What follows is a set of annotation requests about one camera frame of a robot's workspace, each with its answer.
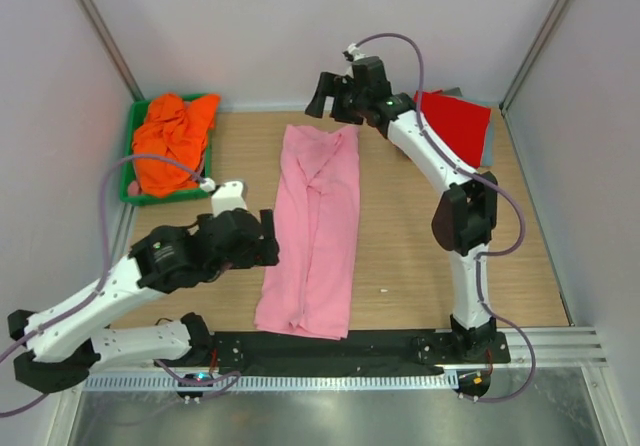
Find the pink t shirt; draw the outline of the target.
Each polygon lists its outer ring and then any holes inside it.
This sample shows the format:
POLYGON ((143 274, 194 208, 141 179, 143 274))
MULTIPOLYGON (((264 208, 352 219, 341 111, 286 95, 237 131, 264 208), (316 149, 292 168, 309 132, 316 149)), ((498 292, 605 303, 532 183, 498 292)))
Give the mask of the pink t shirt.
POLYGON ((288 126, 274 208, 279 262, 264 273, 258 330, 347 337, 359 222, 357 127, 288 126))

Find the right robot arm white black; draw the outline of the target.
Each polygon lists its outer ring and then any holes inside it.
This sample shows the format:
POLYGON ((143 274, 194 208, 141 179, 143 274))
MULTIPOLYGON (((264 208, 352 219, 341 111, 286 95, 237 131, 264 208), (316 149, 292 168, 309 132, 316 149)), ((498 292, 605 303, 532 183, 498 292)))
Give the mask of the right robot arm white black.
POLYGON ((487 309, 485 257, 497 223, 496 178, 476 174, 427 124, 414 98, 393 93, 377 56, 354 60, 344 75, 321 73, 305 113, 376 129, 439 194, 431 230, 448 252, 452 272, 450 347, 464 362, 483 357, 497 337, 496 318, 487 309))

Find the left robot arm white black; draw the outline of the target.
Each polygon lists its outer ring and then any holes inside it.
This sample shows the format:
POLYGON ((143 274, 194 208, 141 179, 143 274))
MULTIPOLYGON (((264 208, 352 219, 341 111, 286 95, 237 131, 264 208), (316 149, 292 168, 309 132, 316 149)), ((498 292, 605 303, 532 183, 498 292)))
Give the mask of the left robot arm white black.
POLYGON ((113 366, 202 365, 214 342, 195 313, 152 327, 117 330, 111 325, 146 303, 211 283, 228 270, 275 266, 278 255, 270 209, 254 216, 236 208, 201 214, 188 226, 159 226, 134 243, 105 278, 46 311, 9 315, 10 335, 25 349, 13 360, 15 379, 52 394, 113 366))

